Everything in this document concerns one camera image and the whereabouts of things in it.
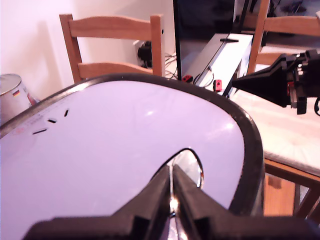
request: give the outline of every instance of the black cable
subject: black cable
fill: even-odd
[[[320,96],[315,100],[314,103],[314,112],[315,114],[317,114],[320,117],[320,113],[319,113],[319,101],[320,101]]]
[[[198,82],[199,76],[200,76],[200,73],[197,76],[195,76],[195,78],[193,79],[194,85]]]
[[[178,70],[178,66],[175,68],[175,71],[174,71],[173,75],[172,75],[169,79],[172,79],[173,77],[178,78],[178,77],[176,76],[177,70]]]

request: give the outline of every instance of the wooden chair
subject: wooden chair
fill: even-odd
[[[255,71],[256,64],[271,65],[283,52],[261,53],[264,32],[300,34],[320,37],[320,21],[316,16],[267,17],[270,0],[261,0],[251,48],[248,74]]]
[[[165,76],[164,29],[161,15],[152,15],[150,21],[125,16],[94,16],[79,20],[73,20],[72,14],[59,16],[75,83],[108,73]],[[153,68],[119,62],[83,63],[77,37],[151,41]]]
[[[309,188],[294,215],[300,218],[311,219],[319,225],[320,177],[270,159],[264,160],[264,166],[265,172],[268,174]]]

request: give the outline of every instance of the small slot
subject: small slot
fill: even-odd
[[[49,119],[48,119],[48,122],[49,122],[49,123],[53,123],[53,124],[55,124],[57,121],[56,121],[56,120],[54,120],[54,119],[52,119],[52,118],[49,118]]]
[[[32,134],[35,135],[35,134],[39,134],[39,133],[42,133],[42,132],[45,132],[45,131],[47,131],[46,128],[45,128],[45,129],[42,129],[42,130],[39,130],[39,131],[35,131],[35,132],[32,133]]]

